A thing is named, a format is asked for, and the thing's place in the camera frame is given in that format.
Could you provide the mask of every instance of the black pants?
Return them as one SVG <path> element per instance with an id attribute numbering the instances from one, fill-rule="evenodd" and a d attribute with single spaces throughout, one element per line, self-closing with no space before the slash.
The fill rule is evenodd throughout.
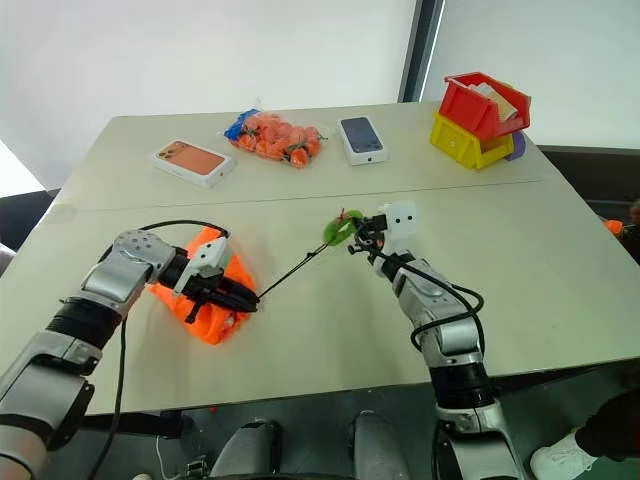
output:
<path id="1" fill-rule="evenodd" d="M 576 443 L 592 457 L 640 457 L 640 388 L 600 407 L 576 432 Z"/>

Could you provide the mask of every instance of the stacked bins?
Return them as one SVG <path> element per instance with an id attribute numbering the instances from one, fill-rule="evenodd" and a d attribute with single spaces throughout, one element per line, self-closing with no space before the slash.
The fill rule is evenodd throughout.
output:
<path id="1" fill-rule="evenodd" d="M 434 113 L 431 143 L 467 168 L 483 168 L 514 151 L 512 133 L 529 126 L 531 99 L 483 73 L 446 77 L 447 92 Z M 469 88 L 486 83 L 517 110 L 500 121 L 498 105 Z"/>

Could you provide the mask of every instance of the white sneaker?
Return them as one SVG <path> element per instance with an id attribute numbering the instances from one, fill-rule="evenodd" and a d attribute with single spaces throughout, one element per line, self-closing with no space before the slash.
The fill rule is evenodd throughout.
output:
<path id="1" fill-rule="evenodd" d="M 536 450 L 530 465 L 538 480 L 573 480 L 591 470 L 597 459 L 578 446 L 574 432 L 550 447 Z"/>

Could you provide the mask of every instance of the black cable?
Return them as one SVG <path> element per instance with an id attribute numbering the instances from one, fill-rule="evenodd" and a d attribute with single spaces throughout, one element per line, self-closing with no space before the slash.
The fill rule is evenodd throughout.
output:
<path id="1" fill-rule="evenodd" d="M 138 230 L 153 230 L 154 228 L 167 227 L 170 225 L 201 225 L 203 227 L 209 227 L 213 228 L 214 230 L 218 230 L 220 232 L 220 235 L 222 235 L 223 237 L 229 238 L 230 235 L 227 229 L 219 227 L 218 225 L 214 225 L 213 223 L 203 222 L 201 220 L 167 220 L 166 222 L 152 223 L 151 225 L 140 227 Z M 109 246 L 109 248 L 107 248 L 102 254 L 98 262 L 101 262 L 105 258 L 107 258 L 107 256 L 111 253 L 111 249 L 112 246 Z"/>
<path id="2" fill-rule="evenodd" d="M 323 243 L 318 248 L 316 248 L 313 252 L 307 252 L 307 255 L 304 257 L 304 259 L 300 263 L 298 263 L 295 267 L 293 267 L 291 270 L 289 270 L 287 273 L 285 273 L 282 277 L 280 277 L 278 280 L 276 280 L 274 283 L 272 283 L 269 288 L 267 288 L 264 292 L 262 292 L 260 295 L 258 295 L 258 298 L 262 298 L 263 296 L 265 296 L 267 293 L 269 293 L 271 290 L 276 288 L 278 285 L 280 285 L 282 282 L 284 282 L 291 275 L 296 273 L 299 269 L 304 267 L 307 263 L 309 263 L 309 261 L 311 261 L 313 258 L 315 258 L 316 255 L 318 255 L 325 248 L 327 248 L 327 246 L 328 245 L 326 243 Z"/>
<path id="3" fill-rule="evenodd" d="M 120 367 L 118 371 L 118 388 L 116 390 L 116 403 L 113 411 L 113 419 L 111 420 L 111 427 L 109 429 L 109 435 L 107 436 L 107 440 L 104 442 L 102 447 L 102 451 L 98 458 L 96 459 L 93 467 L 91 467 L 91 471 L 89 475 L 87 475 L 88 480 L 93 480 L 96 478 L 98 474 L 98 470 L 102 466 L 102 462 L 107 457 L 109 453 L 109 449 L 111 448 L 111 444 L 113 443 L 113 438 L 118 430 L 118 425 L 120 423 L 120 408 L 122 406 L 122 389 L 124 387 L 124 364 L 126 358 L 127 351 L 127 341 L 126 341 L 126 326 L 127 326 L 127 317 L 124 317 L 122 323 L 120 324 Z"/>
<path id="4" fill-rule="evenodd" d="M 440 437 L 440 420 L 436 420 L 436 425 L 433 427 L 433 438 L 431 439 L 431 479 L 439 480 L 440 474 L 438 472 L 438 438 Z"/>
<path id="5" fill-rule="evenodd" d="M 451 284 L 451 286 L 449 286 L 445 282 L 443 282 L 442 280 L 439 280 L 439 279 L 429 275 L 428 273 L 425 273 L 425 272 L 423 272 L 421 270 L 418 270 L 417 268 L 412 267 L 407 262 L 399 260 L 399 259 L 397 259 L 395 257 L 391 257 L 389 255 L 386 255 L 386 254 L 380 252 L 378 249 L 372 247 L 371 245 L 365 244 L 360 239 L 360 235 L 362 234 L 362 229 L 364 227 L 366 227 L 365 223 L 363 223 L 362 225 L 360 225 L 360 227 L 358 227 L 358 229 L 356 230 L 356 233 L 354 235 L 356 244 L 363 251 L 366 251 L 366 252 L 370 253 L 371 255 L 383 258 L 383 259 L 393 263 L 397 267 L 404 268 L 408 272 L 414 273 L 415 275 L 418 275 L 419 277 L 422 277 L 425 280 L 428 280 L 428 281 L 438 285 L 440 288 L 442 288 L 443 290 L 445 290 L 448 293 L 450 293 L 454 298 L 456 298 L 460 303 L 462 303 L 462 305 L 464 305 L 464 307 L 467 309 L 467 311 L 464 312 L 464 313 L 459 313 L 457 315 L 452 315 L 450 317 L 443 318 L 442 320 L 437 320 L 435 322 L 431 322 L 431 323 L 428 323 L 426 325 L 422 325 L 422 326 L 414 329 L 413 332 L 411 332 L 411 343 L 413 344 L 413 346 L 418 351 L 422 351 L 422 348 L 420 347 L 420 344 L 417 341 L 418 335 L 426 332 L 427 330 L 431 330 L 432 328 L 437 328 L 437 327 L 440 327 L 442 325 L 446 325 L 446 324 L 449 324 L 449 323 L 457 322 L 458 320 L 463 320 L 465 318 L 471 317 L 473 319 L 475 325 L 476 325 L 476 329 L 478 330 L 478 341 L 480 343 L 480 351 L 482 352 L 482 354 L 484 354 L 484 351 L 485 351 L 484 329 L 482 328 L 482 323 L 480 322 L 480 318 L 478 318 L 478 315 L 477 315 L 477 313 L 480 311 L 480 309 L 482 309 L 482 307 L 484 306 L 484 298 L 482 298 L 482 295 L 480 295 L 478 292 L 475 292 L 475 291 L 473 291 L 471 289 L 468 289 L 468 288 L 465 288 L 465 287 L 461 287 L 459 285 Z M 471 307 L 471 304 L 467 301 L 467 299 L 464 298 L 462 295 L 460 295 L 458 292 L 456 292 L 456 290 L 459 290 L 461 292 L 464 292 L 464 293 L 466 293 L 468 295 L 473 296 L 478 301 L 476 306 L 475 307 Z"/>

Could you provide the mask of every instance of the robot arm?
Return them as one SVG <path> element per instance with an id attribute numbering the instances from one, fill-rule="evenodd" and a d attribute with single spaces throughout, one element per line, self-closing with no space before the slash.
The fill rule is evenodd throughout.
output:
<path id="1" fill-rule="evenodd" d="M 230 258 L 224 236 L 202 245 L 190 260 L 186 251 L 149 231 L 118 235 L 47 329 L 0 378 L 0 478 L 35 477 L 47 451 L 71 439 L 93 396 L 84 377 L 146 284 L 160 283 L 193 300 L 187 322 L 207 302 L 256 311 L 255 293 L 224 276 Z"/>
<path id="2" fill-rule="evenodd" d="M 410 251 L 413 202 L 385 205 L 379 215 L 355 222 L 349 251 L 369 252 L 374 271 L 391 281 L 431 374 L 441 426 L 439 478 L 526 478 L 484 368 L 479 322 L 449 281 Z"/>

